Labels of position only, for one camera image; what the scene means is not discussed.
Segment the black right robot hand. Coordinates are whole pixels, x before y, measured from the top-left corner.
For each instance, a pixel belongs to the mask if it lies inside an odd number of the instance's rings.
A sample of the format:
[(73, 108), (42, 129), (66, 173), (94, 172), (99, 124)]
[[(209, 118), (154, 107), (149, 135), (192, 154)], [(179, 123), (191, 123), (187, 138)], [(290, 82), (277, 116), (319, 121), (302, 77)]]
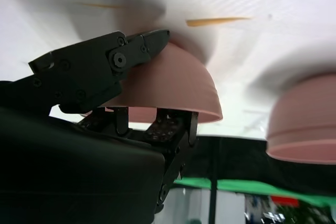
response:
[(120, 31), (48, 52), (1, 82), (1, 223), (152, 223), (196, 142), (198, 113), (157, 108), (142, 134), (103, 104), (157, 60), (168, 30)]

